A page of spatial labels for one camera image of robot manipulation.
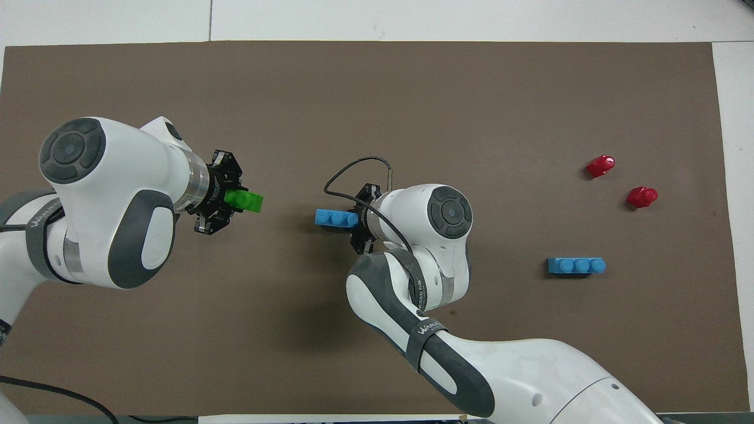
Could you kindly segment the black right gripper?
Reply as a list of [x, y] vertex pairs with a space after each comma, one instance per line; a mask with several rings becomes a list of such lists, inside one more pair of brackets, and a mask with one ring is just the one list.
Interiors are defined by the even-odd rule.
[[350, 231], [350, 244], [358, 255], [374, 252], [375, 236], [369, 231], [367, 224], [369, 209], [366, 205], [374, 206], [374, 202], [381, 195], [380, 185], [366, 183], [355, 196], [358, 200], [355, 201], [351, 212], [358, 215], [358, 224]]

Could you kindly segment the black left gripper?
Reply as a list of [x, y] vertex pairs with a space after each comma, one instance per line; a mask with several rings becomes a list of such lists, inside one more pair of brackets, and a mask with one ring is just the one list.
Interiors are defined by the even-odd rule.
[[234, 208], [224, 201], [227, 190], [243, 190], [242, 169], [231, 152], [215, 150], [212, 162], [188, 158], [187, 213], [196, 215], [194, 231], [217, 233], [229, 225]]

